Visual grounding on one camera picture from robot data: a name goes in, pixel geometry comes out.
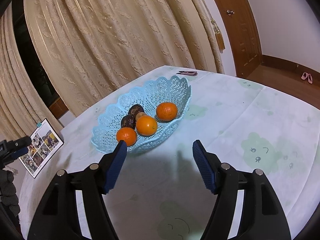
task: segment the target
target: curtain tassel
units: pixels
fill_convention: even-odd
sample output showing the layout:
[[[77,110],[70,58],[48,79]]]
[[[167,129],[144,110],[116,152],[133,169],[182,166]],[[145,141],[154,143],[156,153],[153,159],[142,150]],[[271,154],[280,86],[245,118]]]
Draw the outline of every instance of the curtain tassel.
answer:
[[[207,4],[205,3],[204,0],[202,0],[202,2],[203,2],[204,7],[206,8],[206,10],[207,10],[207,12],[208,12],[208,14],[209,14],[209,16],[210,16],[210,20],[211,20],[211,23],[212,23],[212,25],[213,25],[214,35],[215,35],[215,37],[216,37],[219,50],[220,50],[220,52],[222,52],[222,51],[226,48],[226,46],[224,45],[222,33],[221,33],[221,31],[220,31],[220,29],[219,29],[216,21],[212,18],[212,15],[211,15],[208,7],[207,7]]]

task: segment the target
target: wooden door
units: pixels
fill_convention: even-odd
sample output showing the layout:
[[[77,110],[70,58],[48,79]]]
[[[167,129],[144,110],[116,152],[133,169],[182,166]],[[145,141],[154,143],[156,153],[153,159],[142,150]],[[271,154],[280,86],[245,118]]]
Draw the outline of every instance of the wooden door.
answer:
[[[215,0],[231,44],[238,77],[246,78],[262,62],[260,39],[248,0]]]

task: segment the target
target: photograph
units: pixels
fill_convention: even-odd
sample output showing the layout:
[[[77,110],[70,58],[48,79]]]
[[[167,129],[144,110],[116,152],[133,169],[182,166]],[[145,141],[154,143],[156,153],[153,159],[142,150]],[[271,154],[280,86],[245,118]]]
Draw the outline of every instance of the photograph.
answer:
[[[28,154],[21,156],[20,160],[31,174],[36,172],[38,167],[33,163]]]
[[[49,147],[50,151],[52,151],[59,143],[59,140],[54,136],[51,130],[47,131],[44,136],[42,136],[42,140]]]
[[[28,155],[30,157],[32,157],[36,153],[36,151],[36,148],[32,144],[28,146]]]
[[[33,146],[38,149],[42,143],[43,143],[43,140],[41,139],[40,135],[36,133],[36,135],[32,138],[31,137],[31,140],[32,140],[32,144]]]
[[[33,160],[33,162],[39,167],[40,164],[43,162],[43,158],[40,156],[40,154],[38,152],[35,153],[35,155],[33,155],[33,157],[31,158]]]
[[[41,147],[38,149],[38,153],[41,155],[41,157],[43,159],[45,159],[49,153],[50,153],[50,149],[47,147],[46,144],[41,145]]]

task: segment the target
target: blue gripper pad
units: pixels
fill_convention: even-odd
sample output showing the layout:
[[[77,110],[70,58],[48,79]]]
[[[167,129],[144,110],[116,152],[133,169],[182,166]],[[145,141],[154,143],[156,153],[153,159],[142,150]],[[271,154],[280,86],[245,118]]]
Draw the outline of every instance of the blue gripper pad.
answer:
[[[103,187],[106,193],[109,193],[109,190],[115,187],[122,165],[127,156],[127,144],[124,141],[122,141],[119,148],[117,148],[118,146],[115,149],[115,151],[117,151],[116,156],[114,157],[109,169],[106,171],[106,182]]]
[[[193,142],[193,158],[198,166],[205,187],[209,189],[211,193],[214,193],[217,189],[217,186],[215,185],[215,175],[210,167],[210,164],[208,163],[207,158],[204,155],[204,151],[205,150],[202,145],[199,145],[197,141]]]

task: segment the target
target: table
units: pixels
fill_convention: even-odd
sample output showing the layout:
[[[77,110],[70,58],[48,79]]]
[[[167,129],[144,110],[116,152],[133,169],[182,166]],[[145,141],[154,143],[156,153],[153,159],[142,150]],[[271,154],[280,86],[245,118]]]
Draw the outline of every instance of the table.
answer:
[[[20,223],[27,237],[35,210],[60,169],[81,171],[102,154],[91,144],[92,128],[107,105],[132,87],[179,70],[163,66],[130,82],[87,109],[62,131],[65,145],[36,179],[26,174],[20,193]],[[159,147],[128,155],[116,186],[104,196],[120,240],[198,240],[216,197],[204,186],[192,157],[200,139],[241,171],[262,169],[284,208],[292,238],[311,217],[320,200],[320,111],[272,88],[223,74],[198,71],[186,77],[192,99],[177,130]],[[230,237],[239,225],[243,192],[239,191]],[[76,193],[82,233],[90,237],[82,196]]]

